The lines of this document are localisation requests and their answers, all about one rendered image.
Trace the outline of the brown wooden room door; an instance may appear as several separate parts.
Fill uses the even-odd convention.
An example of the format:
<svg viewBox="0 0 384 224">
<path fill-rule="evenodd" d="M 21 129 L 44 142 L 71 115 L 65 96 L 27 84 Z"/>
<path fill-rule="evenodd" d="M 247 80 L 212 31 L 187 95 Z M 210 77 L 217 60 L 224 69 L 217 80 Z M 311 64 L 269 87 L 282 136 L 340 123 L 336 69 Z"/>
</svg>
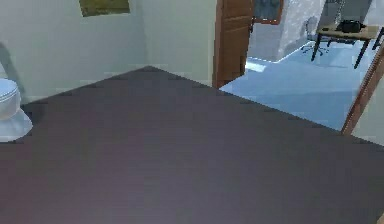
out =
<svg viewBox="0 0 384 224">
<path fill-rule="evenodd" d="M 253 0 L 217 0 L 212 86 L 221 88 L 245 73 Z"/>
</svg>

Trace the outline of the grey office chair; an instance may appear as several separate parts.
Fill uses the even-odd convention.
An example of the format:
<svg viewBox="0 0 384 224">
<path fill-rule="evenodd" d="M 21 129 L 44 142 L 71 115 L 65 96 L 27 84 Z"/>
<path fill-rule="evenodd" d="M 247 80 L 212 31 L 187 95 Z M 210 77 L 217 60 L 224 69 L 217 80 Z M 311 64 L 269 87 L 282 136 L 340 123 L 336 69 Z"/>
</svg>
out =
<svg viewBox="0 0 384 224">
<path fill-rule="evenodd" d="M 318 18 L 315 16 L 312 16 L 306 20 L 304 27 L 305 27 L 305 34 L 306 34 L 307 41 L 317 40 L 317 25 L 318 25 Z M 313 45 L 305 44 L 301 47 L 301 51 L 303 53 L 306 53 L 313 48 L 314 48 Z"/>
</svg>

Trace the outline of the black object on table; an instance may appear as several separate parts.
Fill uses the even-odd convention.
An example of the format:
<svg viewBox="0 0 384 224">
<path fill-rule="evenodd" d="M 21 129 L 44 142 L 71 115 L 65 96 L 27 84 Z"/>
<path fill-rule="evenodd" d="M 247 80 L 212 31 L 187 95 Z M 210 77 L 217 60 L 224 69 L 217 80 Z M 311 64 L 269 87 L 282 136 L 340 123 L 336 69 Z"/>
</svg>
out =
<svg viewBox="0 0 384 224">
<path fill-rule="evenodd" d="M 365 28 L 365 25 L 357 20 L 343 20 L 337 27 L 337 31 L 343 33 L 359 33 L 362 28 Z"/>
</svg>

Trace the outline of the wooden table with black legs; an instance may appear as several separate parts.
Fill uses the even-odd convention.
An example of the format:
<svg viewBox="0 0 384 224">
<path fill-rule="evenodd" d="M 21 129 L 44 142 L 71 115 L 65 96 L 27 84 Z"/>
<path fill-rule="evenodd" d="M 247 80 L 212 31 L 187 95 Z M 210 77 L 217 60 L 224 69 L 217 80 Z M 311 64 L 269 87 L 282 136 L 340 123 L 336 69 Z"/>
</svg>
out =
<svg viewBox="0 0 384 224">
<path fill-rule="evenodd" d="M 332 41 L 336 41 L 338 39 L 341 40 L 356 40 L 362 41 L 363 46 L 360 50 L 360 53 L 356 59 L 354 64 L 354 68 L 357 68 L 360 64 L 360 61 L 370 43 L 371 40 L 378 38 L 377 33 L 379 31 L 378 26 L 365 25 L 365 28 L 362 28 L 359 33 L 343 33 L 341 31 L 336 30 L 337 25 L 327 25 L 319 28 L 317 30 L 317 40 L 315 41 L 314 50 L 311 56 L 311 60 L 314 60 L 319 49 L 319 45 L 321 39 L 323 37 L 329 37 L 329 43 Z"/>
</svg>

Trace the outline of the white toilet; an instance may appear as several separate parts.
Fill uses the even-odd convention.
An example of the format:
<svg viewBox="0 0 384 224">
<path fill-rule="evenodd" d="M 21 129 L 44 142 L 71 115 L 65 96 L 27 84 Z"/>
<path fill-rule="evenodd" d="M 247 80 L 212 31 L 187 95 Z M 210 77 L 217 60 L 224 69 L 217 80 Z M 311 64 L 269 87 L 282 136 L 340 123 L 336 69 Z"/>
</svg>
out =
<svg viewBox="0 0 384 224">
<path fill-rule="evenodd" d="M 0 78 L 0 142 L 20 139 L 32 128 L 32 121 L 21 108 L 18 84 L 13 80 Z"/>
</svg>

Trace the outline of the brown framed wall picture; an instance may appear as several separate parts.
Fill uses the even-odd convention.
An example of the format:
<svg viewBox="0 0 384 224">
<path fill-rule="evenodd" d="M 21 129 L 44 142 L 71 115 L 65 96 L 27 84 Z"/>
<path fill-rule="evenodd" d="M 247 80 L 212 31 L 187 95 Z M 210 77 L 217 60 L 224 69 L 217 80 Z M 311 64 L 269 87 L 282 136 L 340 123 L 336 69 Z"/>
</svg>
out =
<svg viewBox="0 0 384 224">
<path fill-rule="evenodd" d="M 284 0 L 254 0 L 254 21 L 278 25 L 281 21 Z"/>
</svg>

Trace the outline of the olive framed wall picture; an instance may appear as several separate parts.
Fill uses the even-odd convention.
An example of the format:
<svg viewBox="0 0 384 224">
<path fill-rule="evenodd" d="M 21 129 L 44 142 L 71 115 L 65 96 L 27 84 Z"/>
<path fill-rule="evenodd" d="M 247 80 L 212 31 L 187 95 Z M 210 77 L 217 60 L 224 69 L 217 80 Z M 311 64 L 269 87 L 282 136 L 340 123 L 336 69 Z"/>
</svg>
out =
<svg viewBox="0 0 384 224">
<path fill-rule="evenodd" d="M 83 17 L 130 12 L 129 0 L 79 0 Z"/>
</svg>

